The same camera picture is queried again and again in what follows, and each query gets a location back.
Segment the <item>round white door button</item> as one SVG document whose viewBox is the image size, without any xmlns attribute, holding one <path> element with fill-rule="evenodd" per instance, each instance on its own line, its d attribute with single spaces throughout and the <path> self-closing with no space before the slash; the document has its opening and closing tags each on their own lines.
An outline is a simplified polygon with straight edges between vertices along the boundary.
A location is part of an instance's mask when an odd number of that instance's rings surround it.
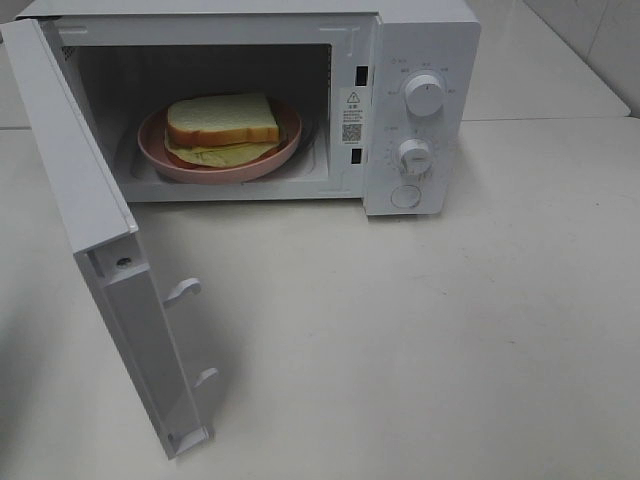
<svg viewBox="0 0 640 480">
<path fill-rule="evenodd" d="M 391 194 L 391 202 L 397 208 L 415 208 L 421 201 L 421 190 L 414 185 L 401 185 Z"/>
</svg>

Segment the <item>white bread sandwich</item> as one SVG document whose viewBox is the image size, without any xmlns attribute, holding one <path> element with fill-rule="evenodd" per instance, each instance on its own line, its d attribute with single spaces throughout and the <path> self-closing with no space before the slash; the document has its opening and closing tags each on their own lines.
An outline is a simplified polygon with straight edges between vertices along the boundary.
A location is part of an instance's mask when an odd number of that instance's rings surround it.
<svg viewBox="0 0 640 480">
<path fill-rule="evenodd" d="M 262 93 L 201 96 L 167 109 L 165 148 L 188 166 L 245 165 L 278 149 L 285 139 Z"/>
</svg>

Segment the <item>pink round plate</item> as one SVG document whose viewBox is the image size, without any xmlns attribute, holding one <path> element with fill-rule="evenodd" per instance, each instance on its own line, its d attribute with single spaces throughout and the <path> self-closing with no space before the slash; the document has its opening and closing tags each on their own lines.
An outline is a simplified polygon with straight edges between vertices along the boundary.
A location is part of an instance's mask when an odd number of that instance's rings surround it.
<svg viewBox="0 0 640 480">
<path fill-rule="evenodd" d="M 189 184 L 224 185 L 252 181 L 272 173 L 288 161 L 299 146 L 302 119 L 289 105 L 269 99 L 281 132 L 277 147 L 253 156 L 250 162 L 217 168 L 184 162 L 165 143 L 166 109 L 144 120 L 137 134 L 140 150 L 156 171 L 171 180 Z"/>
</svg>

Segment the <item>white microwave door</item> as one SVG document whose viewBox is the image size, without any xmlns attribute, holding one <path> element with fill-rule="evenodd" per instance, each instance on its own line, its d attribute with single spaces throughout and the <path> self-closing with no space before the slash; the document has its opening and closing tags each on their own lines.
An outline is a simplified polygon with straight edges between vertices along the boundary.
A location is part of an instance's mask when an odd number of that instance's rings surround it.
<svg viewBox="0 0 640 480">
<path fill-rule="evenodd" d="M 209 439 L 167 310 L 200 282 L 157 288 L 139 227 L 108 167 L 78 71 L 52 21 L 1 27 L 73 257 L 168 458 Z"/>
</svg>

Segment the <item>lower white timer knob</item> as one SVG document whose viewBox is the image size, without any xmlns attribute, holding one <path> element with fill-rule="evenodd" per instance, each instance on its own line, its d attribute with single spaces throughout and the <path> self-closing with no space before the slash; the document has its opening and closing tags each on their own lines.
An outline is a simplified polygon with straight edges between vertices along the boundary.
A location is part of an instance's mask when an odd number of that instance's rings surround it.
<svg viewBox="0 0 640 480">
<path fill-rule="evenodd" d="M 408 139 L 398 150 L 400 170 L 406 176 L 420 176 L 433 165 L 432 147 L 427 141 Z"/>
</svg>

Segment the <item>white warning label sticker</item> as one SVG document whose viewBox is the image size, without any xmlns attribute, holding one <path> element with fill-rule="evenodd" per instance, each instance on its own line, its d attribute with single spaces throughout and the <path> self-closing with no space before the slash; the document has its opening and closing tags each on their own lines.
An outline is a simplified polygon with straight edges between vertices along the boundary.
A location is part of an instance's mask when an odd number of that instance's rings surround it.
<svg viewBox="0 0 640 480">
<path fill-rule="evenodd" d="M 340 89 L 340 140 L 345 145 L 362 145 L 365 139 L 370 106 L 366 87 Z"/>
</svg>

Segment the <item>white microwave oven body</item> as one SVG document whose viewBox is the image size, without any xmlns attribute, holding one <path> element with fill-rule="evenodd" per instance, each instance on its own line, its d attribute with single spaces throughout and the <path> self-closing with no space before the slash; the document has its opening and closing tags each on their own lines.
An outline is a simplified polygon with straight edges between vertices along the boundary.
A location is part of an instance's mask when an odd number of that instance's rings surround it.
<svg viewBox="0 0 640 480">
<path fill-rule="evenodd" d="M 481 26 L 463 1 L 36 1 L 13 21 L 52 21 L 78 71 L 105 159 L 128 202 L 359 198 L 370 215 L 442 208 Z M 411 114 L 407 81 L 431 71 L 443 106 Z M 340 89 L 366 87 L 362 145 L 340 140 Z M 305 137 L 277 171 L 239 184 L 174 181 L 145 162 L 139 125 L 187 97 L 261 91 L 291 105 Z M 433 165 L 401 173 L 398 150 L 427 141 Z M 421 190 L 397 208 L 401 185 Z"/>
</svg>

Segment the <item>upper white power knob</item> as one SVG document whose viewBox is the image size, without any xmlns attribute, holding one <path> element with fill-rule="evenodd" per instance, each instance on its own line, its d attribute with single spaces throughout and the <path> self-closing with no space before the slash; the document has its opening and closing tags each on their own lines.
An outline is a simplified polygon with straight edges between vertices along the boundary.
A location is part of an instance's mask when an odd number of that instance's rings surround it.
<svg viewBox="0 0 640 480">
<path fill-rule="evenodd" d="M 404 87 L 404 99 L 409 112 L 417 117 L 435 114 L 444 104 L 444 83 L 434 72 L 412 76 Z"/>
</svg>

